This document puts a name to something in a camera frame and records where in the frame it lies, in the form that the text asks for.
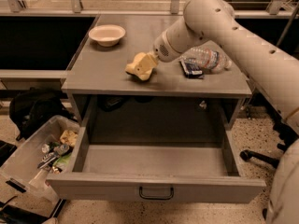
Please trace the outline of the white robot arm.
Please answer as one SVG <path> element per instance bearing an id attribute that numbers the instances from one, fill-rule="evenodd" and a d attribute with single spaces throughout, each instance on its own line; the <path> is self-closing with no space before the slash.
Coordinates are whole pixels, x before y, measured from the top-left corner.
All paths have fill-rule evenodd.
<path id="1" fill-rule="evenodd" d="M 299 61 L 238 24 L 234 9 L 223 0 L 187 0 L 182 17 L 158 36 L 149 53 L 137 54 L 125 71 L 147 80 L 158 62 L 171 62 L 208 40 L 240 65 L 283 123 L 299 134 Z M 299 139 L 280 158 L 266 224 L 299 224 Z"/>

